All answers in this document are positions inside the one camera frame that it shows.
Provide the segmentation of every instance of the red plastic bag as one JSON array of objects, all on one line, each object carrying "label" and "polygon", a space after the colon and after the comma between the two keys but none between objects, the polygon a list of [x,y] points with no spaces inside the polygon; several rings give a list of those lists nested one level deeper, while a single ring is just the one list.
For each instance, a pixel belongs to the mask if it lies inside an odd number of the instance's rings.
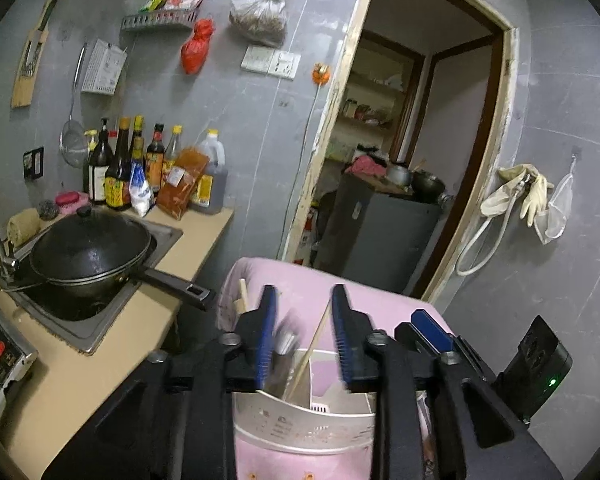
[{"label": "red plastic bag", "polygon": [[193,36],[180,49],[180,60],[187,75],[197,74],[205,63],[209,40],[214,33],[214,22],[211,18],[197,20],[193,30]]}]

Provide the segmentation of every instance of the white cable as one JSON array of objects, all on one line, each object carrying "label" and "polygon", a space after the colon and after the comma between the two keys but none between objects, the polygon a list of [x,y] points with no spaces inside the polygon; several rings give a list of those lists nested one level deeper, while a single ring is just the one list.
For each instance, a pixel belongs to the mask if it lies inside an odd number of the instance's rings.
[{"label": "white cable", "polygon": [[498,234],[498,238],[496,240],[496,243],[494,243],[493,247],[491,248],[491,251],[489,251],[489,254],[487,254],[487,256],[485,257],[485,259],[483,259],[476,266],[473,266],[473,267],[471,267],[470,269],[467,269],[467,270],[460,270],[460,264],[464,260],[464,258],[467,255],[467,253],[469,252],[469,249],[471,249],[471,247],[474,246],[474,244],[476,243],[476,241],[478,240],[478,238],[480,238],[480,236],[482,235],[482,233],[485,231],[485,229],[491,223],[491,220],[493,219],[493,217],[492,216],[488,217],[482,223],[482,225],[480,226],[480,229],[478,229],[478,232],[474,235],[474,237],[471,238],[471,240],[469,240],[469,243],[464,247],[464,249],[460,253],[460,256],[458,256],[458,260],[456,261],[456,274],[458,276],[469,276],[470,274],[473,274],[474,272],[477,272],[478,270],[480,270],[481,268],[483,268],[487,264],[487,262],[491,259],[491,257],[495,254],[496,249],[498,248],[498,246],[500,245],[500,242],[502,241],[502,237],[504,236],[504,231],[507,228],[507,224],[509,223],[509,216],[511,215],[511,211],[513,210],[513,206],[516,203],[516,200],[517,200],[518,196],[520,195],[520,193],[522,193],[523,189],[524,189],[524,187],[516,187],[516,190],[513,193],[513,196],[511,197],[511,200],[509,201],[509,205],[507,206],[507,211],[506,211],[506,213],[504,213],[504,220],[502,221],[502,226],[500,227],[500,233]]},{"label": "white cable", "polygon": [[317,88],[315,89],[314,102],[311,104],[311,110],[309,111],[309,117],[306,120],[306,126],[304,127],[304,134],[302,135],[302,146],[300,147],[300,157],[298,158],[298,169],[296,170],[296,176],[294,177],[294,182],[291,185],[291,192],[289,193],[289,200],[286,202],[285,209],[285,219],[282,221],[282,234],[280,235],[280,243],[278,244],[278,252],[277,256],[280,256],[280,249],[285,241],[285,228],[286,228],[286,218],[289,215],[289,208],[291,207],[291,199],[294,196],[294,190],[296,189],[296,184],[298,183],[298,176],[300,175],[300,169],[302,168],[302,157],[304,156],[304,145],[306,144],[306,136],[309,131],[309,124],[311,123],[311,116],[314,114],[315,104],[318,101],[318,94],[320,93],[320,88],[322,88],[322,83],[318,83]]}]

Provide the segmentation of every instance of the wok handle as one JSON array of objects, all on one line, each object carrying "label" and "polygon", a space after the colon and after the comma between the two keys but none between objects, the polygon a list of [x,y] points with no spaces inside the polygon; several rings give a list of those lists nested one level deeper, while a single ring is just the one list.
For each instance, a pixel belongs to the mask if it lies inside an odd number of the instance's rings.
[{"label": "wok handle", "polygon": [[132,273],[132,277],[155,288],[159,288],[182,303],[194,306],[204,312],[211,308],[216,296],[207,288],[183,280],[173,274],[149,267],[140,267]]}]

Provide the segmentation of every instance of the bottle label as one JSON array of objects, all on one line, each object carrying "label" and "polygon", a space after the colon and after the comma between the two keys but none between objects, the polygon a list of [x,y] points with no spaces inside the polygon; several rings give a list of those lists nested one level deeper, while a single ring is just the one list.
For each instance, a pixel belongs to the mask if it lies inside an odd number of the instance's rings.
[{"label": "bottle label", "polygon": [[175,160],[165,160],[162,163],[162,185],[163,186],[164,186],[164,183],[167,181],[167,177],[169,176],[171,168],[173,168],[173,165],[175,163],[176,163]]},{"label": "bottle label", "polygon": [[129,183],[108,176],[104,183],[105,197],[109,207],[122,207],[131,202]]},{"label": "bottle label", "polygon": [[133,147],[131,149],[131,158],[133,160],[142,160],[144,151],[144,139],[141,136],[134,137]]},{"label": "bottle label", "polygon": [[195,205],[209,207],[213,183],[214,178],[211,175],[203,175],[200,177],[196,190],[193,192],[193,203]]},{"label": "bottle label", "polygon": [[185,173],[187,172],[184,170],[184,168],[174,166],[173,168],[171,168],[171,171],[169,172],[169,176],[167,177],[166,181],[173,187],[178,187],[178,184],[180,183],[180,180],[182,179],[182,176]]},{"label": "bottle label", "polygon": [[163,153],[147,153],[146,154],[146,167],[144,174],[146,180],[151,186],[153,192],[160,191],[162,185],[162,162],[164,161]]},{"label": "bottle label", "polygon": [[105,199],[104,174],[108,169],[108,166],[89,167],[89,198],[94,202],[102,202]]}]

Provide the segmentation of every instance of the orange plug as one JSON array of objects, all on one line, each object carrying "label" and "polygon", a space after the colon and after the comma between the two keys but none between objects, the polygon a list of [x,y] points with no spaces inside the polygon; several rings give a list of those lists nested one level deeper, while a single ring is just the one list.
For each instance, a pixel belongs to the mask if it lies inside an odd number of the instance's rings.
[{"label": "orange plug", "polygon": [[314,83],[317,85],[324,85],[329,82],[331,78],[331,69],[329,65],[324,63],[316,63],[314,65],[314,71],[311,74],[311,79],[314,80]]}]

